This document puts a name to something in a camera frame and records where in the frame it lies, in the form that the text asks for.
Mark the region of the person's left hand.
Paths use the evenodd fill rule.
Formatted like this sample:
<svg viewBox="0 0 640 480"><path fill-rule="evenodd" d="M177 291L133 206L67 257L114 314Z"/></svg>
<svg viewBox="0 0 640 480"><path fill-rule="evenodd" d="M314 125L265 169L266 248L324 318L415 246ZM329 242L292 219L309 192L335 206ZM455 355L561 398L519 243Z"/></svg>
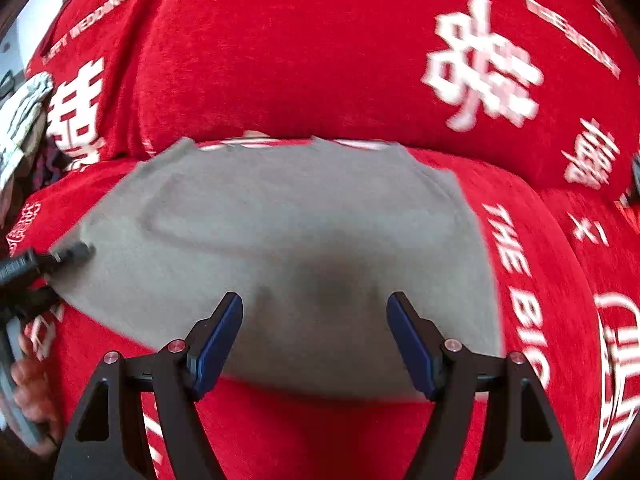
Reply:
<svg viewBox="0 0 640 480"><path fill-rule="evenodd" d="M23 357L11 367L11 375L16 382L14 402L28 420L48 428L48 436L42 443L31 445L29 449L42 458L50 457L63 435L60 414L52 398L46 367L36 357L32 342L22 335L20 347Z"/></svg>

